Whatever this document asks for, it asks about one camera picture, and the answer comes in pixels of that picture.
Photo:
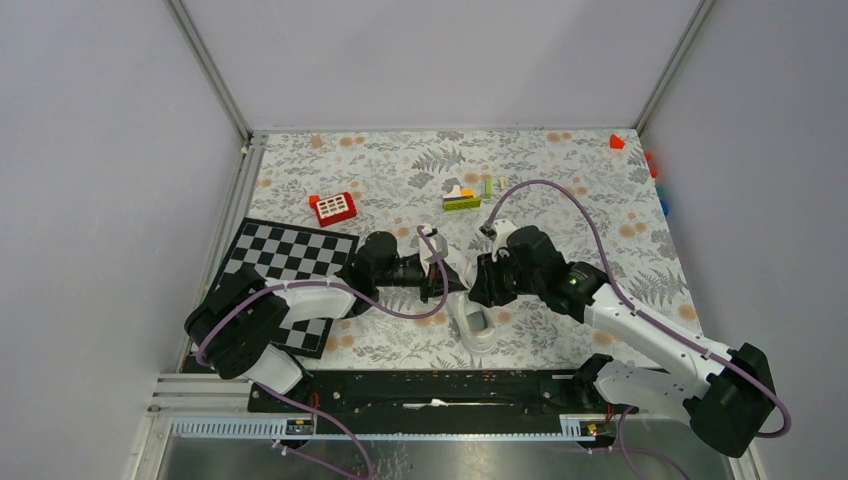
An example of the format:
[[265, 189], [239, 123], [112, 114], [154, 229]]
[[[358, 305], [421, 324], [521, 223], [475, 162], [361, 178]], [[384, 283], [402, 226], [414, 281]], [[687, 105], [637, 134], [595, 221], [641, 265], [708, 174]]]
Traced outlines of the blue toy piece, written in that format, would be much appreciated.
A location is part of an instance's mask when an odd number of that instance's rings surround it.
[[665, 192], [665, 189], [662, 186], [656, 186], [656, 193], [660, 202], [660, 206], [663, 212], [663, 215], [667, 217], [670, 213], [670, 207], [668, 203], [668, 195]]

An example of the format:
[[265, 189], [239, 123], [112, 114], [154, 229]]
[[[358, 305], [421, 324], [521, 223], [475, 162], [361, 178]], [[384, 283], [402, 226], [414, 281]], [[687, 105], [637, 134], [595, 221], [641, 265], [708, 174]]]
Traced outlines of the floral patterned table mat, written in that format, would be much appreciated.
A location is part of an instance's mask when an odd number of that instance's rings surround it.
[[[480, 225], [491, 212], [546, 232], [569, 260], [599, 263], [606, 253], [622, 287], [692, 332], [701, 325], [638, 135], [622, 130], [412, 131], [262, 135], [250, 165], [249, 217], [313, 227], [308, 205], [350, 192], [358, 215], [337, 230], [393, 233], [402, 254], [418, 247], [419, 224], [435, 226], [469, 257], [489, 249]], [[483, 197], [486, 176], [494, 192]], [[474, 190], [479, 208], [443, 210], [454, 185]], [[311, 370], [473, 368], [568, 369], [595, 353], [631, 365], [647, 359], [614, 335], [556, 315], [522, 297], [497, 309], [497, 341], [476, 357], [455, 321], [416, 290], [385, 289], [381, 308], [333, 323]]]

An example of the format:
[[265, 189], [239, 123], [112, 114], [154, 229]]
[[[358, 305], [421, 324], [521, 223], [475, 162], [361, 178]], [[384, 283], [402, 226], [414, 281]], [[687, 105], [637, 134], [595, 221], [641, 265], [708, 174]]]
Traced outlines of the black white chessboard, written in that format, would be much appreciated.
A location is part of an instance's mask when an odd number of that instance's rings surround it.
[[[244, 218], [209, 287], [249, 266], [268, 280], [314, 280], [336, 274], [360, 241], [357, 235]], [[285, 321], [272, 344], [298, 356], [322, 357], [334, 321], [313, 318]]]

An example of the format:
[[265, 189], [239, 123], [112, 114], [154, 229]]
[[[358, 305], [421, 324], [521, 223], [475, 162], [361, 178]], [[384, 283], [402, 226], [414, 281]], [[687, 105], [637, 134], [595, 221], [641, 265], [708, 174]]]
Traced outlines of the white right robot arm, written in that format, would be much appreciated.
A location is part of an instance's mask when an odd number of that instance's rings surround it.
[[481, 227], [492, 250], [477, 258], [471, 301], [505, 306], [537, 297], [550, 310], [610, 333], [659, 365], [628, 367], [595, 354], [579, 369], [575, 402], [597, 412], [608, 403], [633, 406], [688, 425], [706, 445], [739, 458], [776, 407], [766, 354], [745, 343], [731, 348], [696, 335], [625, 293], [601, 269], [568, 262], [535, 226], [508, 220]]

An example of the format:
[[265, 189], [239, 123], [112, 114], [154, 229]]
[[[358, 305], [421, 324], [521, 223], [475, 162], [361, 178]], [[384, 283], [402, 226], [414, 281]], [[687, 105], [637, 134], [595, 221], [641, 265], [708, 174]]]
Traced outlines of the white sneaker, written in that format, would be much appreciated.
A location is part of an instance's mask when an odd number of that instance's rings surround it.
[[[465, 349], [473, 355], [484, 355], [494, 348], [497, 337], [492, 311], [472, 302], [469, 293], [476, 266], [468, 256], [453, 249], [435, 229], [425, 229], [425, 237], [435, 248], [438, 258], [450, 265], [461, 279], [461, 291], [444, 294], [448, 311], [460, 333]], [[437, 262], [424, 240], [419, 240], [419, 263], [426, 275], [431, 263]]]

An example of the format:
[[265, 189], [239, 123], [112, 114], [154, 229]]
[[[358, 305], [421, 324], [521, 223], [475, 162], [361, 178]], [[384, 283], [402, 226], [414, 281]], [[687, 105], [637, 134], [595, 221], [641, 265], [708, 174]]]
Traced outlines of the red triangular block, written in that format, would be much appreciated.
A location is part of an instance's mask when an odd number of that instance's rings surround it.
[[616, 134], [611, 134], [609, 137], [609, 147], [615, 150], [622, 150], [626, 146], [626, 142]]

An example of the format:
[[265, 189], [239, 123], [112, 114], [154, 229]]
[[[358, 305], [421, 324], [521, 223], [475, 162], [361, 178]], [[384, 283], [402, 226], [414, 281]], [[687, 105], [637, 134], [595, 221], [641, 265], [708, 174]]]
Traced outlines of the red white grid toy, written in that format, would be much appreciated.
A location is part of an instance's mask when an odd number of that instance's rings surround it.
[[327, 228], [358, 215], [357, 207], [350, 192], [342, 192], [327, 198], [311, 195], [308, 199], [308, 205], [314, 211], [321, 228]]

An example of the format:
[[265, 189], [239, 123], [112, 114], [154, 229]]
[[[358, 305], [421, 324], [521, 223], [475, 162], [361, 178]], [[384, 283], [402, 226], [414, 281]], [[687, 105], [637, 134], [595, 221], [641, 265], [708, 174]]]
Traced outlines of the green toy brick stack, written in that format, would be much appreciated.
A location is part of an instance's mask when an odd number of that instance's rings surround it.
[[446, 212], [479, 208], [482, 198], [476, 196], [473, 189], [454, 185], [450, 192], [443, 195], [443, 210]]

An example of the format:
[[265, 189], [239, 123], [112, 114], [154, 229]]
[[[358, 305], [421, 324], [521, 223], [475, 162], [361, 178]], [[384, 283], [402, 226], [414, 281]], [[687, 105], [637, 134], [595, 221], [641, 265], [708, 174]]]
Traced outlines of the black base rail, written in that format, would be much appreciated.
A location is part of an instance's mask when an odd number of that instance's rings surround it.
[[602, 399], [571, 369], [323, 370], [308, 374], [287, 396], [344, 425], [348, 418], [395, 423], [401, 416], [420, 418], [430, 413], [483, 421], [585, 414], [605, 421], [625, 409]]

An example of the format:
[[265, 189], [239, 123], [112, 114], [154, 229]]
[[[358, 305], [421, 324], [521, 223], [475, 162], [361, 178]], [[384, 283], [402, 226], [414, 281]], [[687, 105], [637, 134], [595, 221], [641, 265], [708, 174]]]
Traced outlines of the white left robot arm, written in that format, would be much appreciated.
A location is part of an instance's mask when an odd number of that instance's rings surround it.
[[466, 259], [435, 228], [418, 229], [419, 249], [402, 257], [389, 232], [370, 234], [344, 267], [329, 277], [271, 281], [244, 266], [188, 316], [184, 329], [197, 345], [196, 360], [224, 379], [246, 378], [271, 392], [288, 411], [309, 401], [305, 370], [273, 345], [283, 326], [313, 319], [353, 318], [378, 308], [382, 287], [416, 288], [422, 301], [443, 308], [465, 290]]

